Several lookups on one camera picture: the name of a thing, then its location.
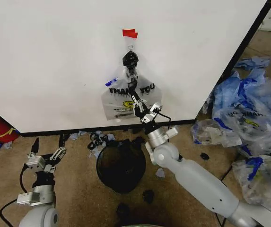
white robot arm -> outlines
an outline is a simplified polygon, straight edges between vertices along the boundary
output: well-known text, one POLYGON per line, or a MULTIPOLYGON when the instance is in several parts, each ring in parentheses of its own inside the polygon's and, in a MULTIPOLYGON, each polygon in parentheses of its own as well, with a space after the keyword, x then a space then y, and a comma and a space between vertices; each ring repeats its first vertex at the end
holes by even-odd
POLYGON ((168 168, 175 174, 177 182, 193 195, 201 204, 212 212, 227 218, 237 227, 271 227, 271 212, 263 206, 255 206, 240 202, 239 199, 214 175, 192 160, 180 158, 178 149, 168 139, 177 135, 177 127, 164 132, 154 121, 161 111, 162 105, 154 103, 151 108, 141 100, 135 92, 136 63, 138 58, 132 56, 123 58, 123 64, 128 70, 130 83, 129 94, 134 101, 134 115, 140 118, 149 141, 147 151, 153 164, 168 168))

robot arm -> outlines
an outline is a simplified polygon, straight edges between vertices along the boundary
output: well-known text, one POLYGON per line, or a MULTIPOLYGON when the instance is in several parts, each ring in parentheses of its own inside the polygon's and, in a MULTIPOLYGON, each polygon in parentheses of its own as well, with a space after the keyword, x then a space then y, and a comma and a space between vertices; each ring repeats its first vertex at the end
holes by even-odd
POLYGON ((134 100, 134 113, 140 117, 149 141, 146 143, 151 161, 168 168, 175 174, 177 182, 212 212, 226 217, 237 227, 271 227, 271 212, 262 206, 240 202, 238 198, 214 175, 192 160, 180 158, 178 149, 167 140, 178 134, 177 127, 163 131, 154 121, 161 105, 155 103, 150 109, 134 100))
POLYGON ((26 166, 36 174, 36 181, 32 185, 32 192, 20 194, 17 204, 33 207, 21 220, 20 227, 56 227, 58 223, 58 212, 55 209, 54 171, 55 165, 66 154, 64 138, 61 135, 59 148, 48 155, 36 156, 38 152, 36 139, 31 153, 27 155, 26 166))

black baseboard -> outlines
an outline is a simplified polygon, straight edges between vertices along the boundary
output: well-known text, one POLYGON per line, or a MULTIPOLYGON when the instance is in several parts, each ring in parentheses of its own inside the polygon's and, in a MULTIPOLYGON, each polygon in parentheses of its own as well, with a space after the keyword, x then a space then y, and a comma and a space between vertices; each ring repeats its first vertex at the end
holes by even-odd
MULTIPOLYGON (((193 124, 195 123, 195 119, 192 120, 182 120, 182 121, 171 121, 169 122, 159 122, 158 124, 161 126, 168 125, 181 125, 181 124, 193 124)), ((143 128, 142 124, 130 124, 130 125, 117 125, 117 126, 108 126, 108 127, 98 127, 98 128, 85 128, 85 129, 71 129, 71 130, 58 130, 58 131, 35 131, 35 132, 25 132, 21 133, 23 137, 32 137, 32 136, 53 136, 60 134, 72 134, 77 133, 79 131, 114 131, 114 130, 128 130, 133 128, 143 128)))

black cable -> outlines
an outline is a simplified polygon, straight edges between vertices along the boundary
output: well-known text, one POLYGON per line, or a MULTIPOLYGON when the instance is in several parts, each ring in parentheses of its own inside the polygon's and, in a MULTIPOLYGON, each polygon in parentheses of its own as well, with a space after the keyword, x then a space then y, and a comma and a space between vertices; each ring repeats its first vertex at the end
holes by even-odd
POLYGON ((169 119, 168 129, 170 129, 171 117, 168 117, 168 116, 166 116, 166 115, 164 115, 164 114, 162 114, 160 112, 158 112, 158 114, 161 115, 161 116, 163 116, 163 117, 165 117, 165 118, 167 118, 167 119, 169 119))
POLYGON ((26 188, 25 188, 24 185, 23 185, 23 173, 24 173, 25 170, 27 170, 27 169, 28 169, 28 166, 24 163, 23 168, 22 168, 22 171, 21 171, 21 173, 20 173, 20 177, 19 177, 21 189, 22 189, 23 192, 25 192, 25 193, 27 193, 27 190, 26 190, 26 188))
MULTIPOLYGON (((23 168, 22 168, 22 171, 21 171, 21 173, 20 173, 20 177, 19 177, 20 186, 21 186, 23 192, 25 192, 25 193, 27 193, 27 190, 26 190, 26 188, 25 188, 24 185, 23 185, 23 173, 24 173, 25 170, 27 170, 27 169, 28 169, 28 166, 27 166, 26 164, 24 164, 24 165, 23 165, 23 168)), ((7 206, 9 206, 10 204, 12 204, 12 203, 14 203, 14 202, 16 202, 16 201, 17 201, 17 199, 15 199, 15 200, 13 200, 13 201, 7 203, 5 206, 3 206, 3 207, 0 209, 0 218, 1 218, 1 219, 2 219, 9 227, 13 227, 13 225, 12 225, 12 224, 4 217, 4 215, 3 215, 3 210, 4 210, 7 206)))
MULTIPOLYGON (((236 162, 239 157, 240 157, 240 154, 238 153, 233 162, 236 162)), ((226 178, 226 176, 228 175, 228 173, 230 173, 231 170, 232 170, 232 165, 230 165, 229 169, 225 172, 225 174, 220 179, 221 182, 226 178)))
MULTIPOLYGON (((239 159, 239 157, 240 157, 240 154, 238 153, 237 155, 236 155, 236 157, 235 157, 235 159, 234 159, 234 161, 233 162, 236 162, 238 159, 239 159)), ((230 167, 229 167, 229 169, 225 172, 225 174, 221 177, 221 179, 220 179, 220 181, 221 182, 223 182, 223 180, 226 178, 226 176, 230 173, 230 171, 232 170, 232 165, 230 165, 230 167)), ((218 214, 217 213, 215 213, 215 216, 216 216, 216 219, 217 219, 217 221, 218 221, 218 223, 219 223, 219 226, 220 227, 225 227, 225 223, 226 223, 226 218, 224 218, 224 220, 222 221, 222 223, 220 222, 220 220, 219 220, 219 216, 218 216, 218 214)))
POLYGON ((9 227, 13 227, 13 225, 4 217, 4 215, 2 214, 2 212, 3 212, 3 210, 7 207, 7 206, 9 206, 10 204, 12 204, 12 203, 14 203, 14 202, 16 202, 17 201, 17 199, 15 199, 15 200, 13 200, 13 201, 11 201, 11 202, 9 202, 9 203, 7 203, 5 206, 3 206, 1 209, 0 209, 0 218, 9 226, 9 227))
POLYGON ((221 224, 221 222, 220 222, 220 220, 219 220, 219 216, 218 216, 217 213, 215 213, 215 216, 216 216, 217 221, 219 222, 219 226, 220 226, 220 227, 224 227, 223 224, 224 224, 224 222, 226 222, 226 221, 225 221, 226 218, 224 218, 224 220, 223 220, 223 222, 222 222, 222 224, 221 224))

white panel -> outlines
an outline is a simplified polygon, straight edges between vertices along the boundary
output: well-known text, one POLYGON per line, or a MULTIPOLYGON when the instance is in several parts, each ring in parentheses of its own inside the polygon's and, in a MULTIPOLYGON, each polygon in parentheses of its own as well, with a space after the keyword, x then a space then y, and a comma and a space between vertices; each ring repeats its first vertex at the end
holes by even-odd
POLYGON ((0 115, 21 132, 138 123, 107 121, 101 103, 135 28, 163 113, 194 119, 265 2, 0 0, 0 115))

